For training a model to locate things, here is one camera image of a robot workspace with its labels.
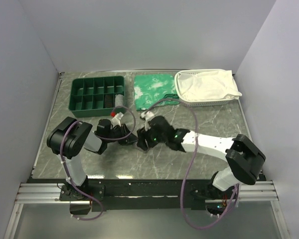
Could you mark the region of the green compartment organizer tray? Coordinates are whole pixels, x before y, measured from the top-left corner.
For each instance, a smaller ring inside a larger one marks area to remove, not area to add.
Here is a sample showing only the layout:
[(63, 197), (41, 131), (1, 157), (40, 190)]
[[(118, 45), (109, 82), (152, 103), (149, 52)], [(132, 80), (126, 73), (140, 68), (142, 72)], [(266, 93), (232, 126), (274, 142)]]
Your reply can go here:
[(95, 78), (77, 78), (72, 81), (69, 111), (76, 118), (109, 116), (125, 112), (119, 107), (104, 108), (104, 95), (122, 94), (125, 96), (125, 79), (123, 76), (104, 76)]

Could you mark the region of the green white patterned underwear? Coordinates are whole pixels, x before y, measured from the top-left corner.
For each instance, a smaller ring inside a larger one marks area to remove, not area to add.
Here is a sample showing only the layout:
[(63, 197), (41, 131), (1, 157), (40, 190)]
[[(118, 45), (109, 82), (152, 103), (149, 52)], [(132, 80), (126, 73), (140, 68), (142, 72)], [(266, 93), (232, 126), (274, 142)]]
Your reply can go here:
[(178, 99), (174, 76), (170, 74), (137, 75), (134, 78), (134, 101), (137, 111), (144, 111), (161, 99)]

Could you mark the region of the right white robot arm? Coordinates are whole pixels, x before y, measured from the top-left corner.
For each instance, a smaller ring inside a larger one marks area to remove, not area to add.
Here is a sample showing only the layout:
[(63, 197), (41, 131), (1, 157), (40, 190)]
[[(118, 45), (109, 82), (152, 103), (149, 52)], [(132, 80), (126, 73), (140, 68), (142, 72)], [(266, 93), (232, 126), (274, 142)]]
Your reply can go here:
[(245, 135), (215, 137), (174, 128), (165, 117), (152, 112), (142, 113), (144, 127), (138, 129), (136, 147), (148, 151), (159, 143), (174, 151), (196, 152), (213, 156), (228, 163), (228, 167), (213, 174), (202, 189), (192, 190), (196, 197), (208, 200), (221, 198), (236, 184), (254, 185), (266, 160), (265, 155)]

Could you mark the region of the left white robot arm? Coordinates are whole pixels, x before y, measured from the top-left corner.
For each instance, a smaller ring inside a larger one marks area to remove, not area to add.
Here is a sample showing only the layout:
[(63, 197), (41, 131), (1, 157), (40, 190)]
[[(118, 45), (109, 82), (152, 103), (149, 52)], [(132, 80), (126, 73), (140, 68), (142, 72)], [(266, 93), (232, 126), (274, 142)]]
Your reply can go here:
[(61, 191), (75, 200), (84, 200), (93, 195), (79, 153), (82, 149), (101, 155), (109, 143), (131, 145), (137, 142), (120, 118), (101, 119), (95, 131), (92, 125), (66, 117), (48, 136), (46, 144), (59, 157), (66, 173), (65, 188)]

